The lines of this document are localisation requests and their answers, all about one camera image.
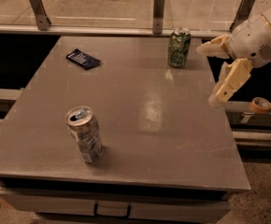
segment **silver can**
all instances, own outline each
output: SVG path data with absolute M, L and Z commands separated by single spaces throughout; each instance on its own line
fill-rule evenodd
M 103 154 L 98 121 L 93 110 L 85 105 L 75 107 L 65 116 L 71 134 L 76 138 L 85 162 L 97 161 Z
M 170 36 L 168 49 L 168 63 L 175 68 L 182 68 L 186 64 L 191 45 L 191 33 L 188 29 L 179 27 Z

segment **round orange object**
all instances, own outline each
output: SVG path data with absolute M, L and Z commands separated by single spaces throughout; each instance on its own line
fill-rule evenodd
M 251 101 L 250 107 L 255 113 L 265 114 L 271 108 L 271 104 L 262 97 L 255 97 Z

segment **black handle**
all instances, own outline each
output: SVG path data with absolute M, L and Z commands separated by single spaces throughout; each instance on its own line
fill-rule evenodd
M 118 216 L 101 215 L 101 214 L 98 214 L 98 203 L 96 203 L 95 206 L 94 206 L 93 213 L 94 213 L 95 217 L 116 217 L 116 218 L 126 219 L 126 218 L 128 218 L 130 216 L 131 209 L 132 209 L 132 207 L 130 205 L 128 205 L 126 215 L 124 215 L 124 216 L 119 216 L 118 217 Z

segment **floor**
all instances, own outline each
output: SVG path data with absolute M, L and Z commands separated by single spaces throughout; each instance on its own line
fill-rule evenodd
M 152 26 L 153 0 L 42 0 L 57 25 L 89 27 Z M 240 0 L 165 0 L 164 28 L 228 30 Z M 256 0 L 252 14 L 271 6 Z M 0 24 L 35 25 L 28 0 L 0 0 Z M 251 191 L 231 197 L 232 210 L 219 224 L 271 224 L 271 161 L 244 160 Z M 30 224 L 33 213 L 0 202 L 0 224 Z

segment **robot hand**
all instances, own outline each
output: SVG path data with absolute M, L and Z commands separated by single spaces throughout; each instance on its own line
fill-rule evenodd
M 222 59 L 219 81 L 208 99 L 212 107 L 220 107 L 250 78 L 252 68 L 271 63 L 271 8 L 238 25 L 229 35 L 221 35 L 197 48 L 201 55 Z

